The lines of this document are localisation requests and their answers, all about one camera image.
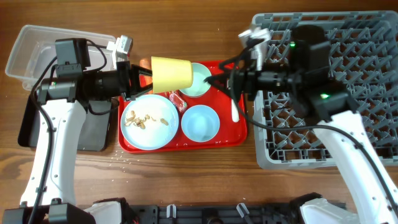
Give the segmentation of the white plastic spoon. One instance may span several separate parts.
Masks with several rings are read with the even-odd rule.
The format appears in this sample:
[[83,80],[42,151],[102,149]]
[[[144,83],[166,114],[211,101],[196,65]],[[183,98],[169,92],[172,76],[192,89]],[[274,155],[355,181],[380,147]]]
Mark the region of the white plastic spoon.
[[236,106],[233,99],[231,100],[231,119],[234,123],[237,123],[240,120],[238,107]]

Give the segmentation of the light blue bowl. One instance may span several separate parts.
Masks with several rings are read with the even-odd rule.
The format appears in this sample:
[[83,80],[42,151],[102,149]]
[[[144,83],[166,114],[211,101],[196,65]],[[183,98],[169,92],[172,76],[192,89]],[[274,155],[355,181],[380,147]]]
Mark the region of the light blue bowl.
[[216,111],[206,105],[195,105],[184,112],[181,128],[184,135],[194,142],[208,142],[220,130],[220,118]]

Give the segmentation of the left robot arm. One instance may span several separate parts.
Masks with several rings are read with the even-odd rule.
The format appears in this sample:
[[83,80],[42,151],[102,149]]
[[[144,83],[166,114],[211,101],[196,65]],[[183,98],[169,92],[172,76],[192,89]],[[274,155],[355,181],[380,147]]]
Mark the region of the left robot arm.
[[40,130],[30,180],[18,208],[7,209],[4,223],[137,223],[124,198],[95,202],[86,210],[75,204],[74,169],[78,139],[93,100],[133,100],[153,89],[140,77],[152,70],[128,61],[116,69],[92,69],[88,39],[60,39],[56,56],[30,93],[40,113]]

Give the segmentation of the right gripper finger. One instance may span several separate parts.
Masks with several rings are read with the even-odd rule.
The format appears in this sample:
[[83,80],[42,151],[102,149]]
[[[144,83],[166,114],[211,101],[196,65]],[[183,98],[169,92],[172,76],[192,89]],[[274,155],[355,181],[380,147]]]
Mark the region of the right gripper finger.
[[233,70],[235,73],[249,71],[246,56],[239,55],[220,62],[218,68],[225,73],[231,73]]
[[230,87],[228,85],[229,74],[221,73],[219,75],[211,75],[204,79],[205,83],[210,84],[212,87],[221,91],[222,93],[230,93]]

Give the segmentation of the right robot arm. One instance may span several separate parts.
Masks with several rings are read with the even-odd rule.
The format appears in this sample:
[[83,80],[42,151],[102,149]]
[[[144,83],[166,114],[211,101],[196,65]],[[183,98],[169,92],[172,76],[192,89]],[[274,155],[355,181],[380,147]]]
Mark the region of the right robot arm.
[[271,34],[253,27],[241,33],[243,51],[221,62],[221,74],[206,82],[238,103],[259,90],[288,93],[290,105],[331,154],[347,185],[355,212],[316,193],[290,203],[293,223],[396,223],[397,187],[378,158],[346,86],[330,77],[330,41],[324,30],[304,25],[292,30],[288,64],[266,63]]

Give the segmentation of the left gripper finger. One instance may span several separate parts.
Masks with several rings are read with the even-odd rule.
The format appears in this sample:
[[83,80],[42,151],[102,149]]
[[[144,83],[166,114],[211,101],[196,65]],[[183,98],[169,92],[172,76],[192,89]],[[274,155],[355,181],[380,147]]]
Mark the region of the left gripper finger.
[[130,89],[126,92],[126,100],[135,100],[136,98],[145,95],[146,93],[153,90],[152,85],[147,85],[144,87],[130,87]]
[[148,76],[151,77],[152,76],[152,70],[148,69],[148,68],[144,68],[138,65],[131,65],[131,70],[132,73],[139,76],[139,75],[144,75],[144,76]]

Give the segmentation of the mint green bowl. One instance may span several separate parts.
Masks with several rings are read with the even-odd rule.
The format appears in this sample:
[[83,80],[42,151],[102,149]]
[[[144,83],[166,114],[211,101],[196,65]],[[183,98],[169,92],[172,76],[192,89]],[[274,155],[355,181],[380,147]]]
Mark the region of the mint green bowl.
[[193,67],[193,83],[191,87],[181,89],[180,92],[186,96],[197,98],[204,95],[211,87],[205,81],[206,78],[211,76],[210,70],[200,63],[192,63]]

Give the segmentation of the yellow plastic cup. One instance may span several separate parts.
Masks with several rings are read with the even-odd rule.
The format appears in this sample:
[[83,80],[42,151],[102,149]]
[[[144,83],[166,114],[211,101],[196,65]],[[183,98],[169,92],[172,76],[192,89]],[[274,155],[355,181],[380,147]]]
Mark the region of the yellow plastic cup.
[[188,60],[151,57],[153,93],[190,88],[193,66]]

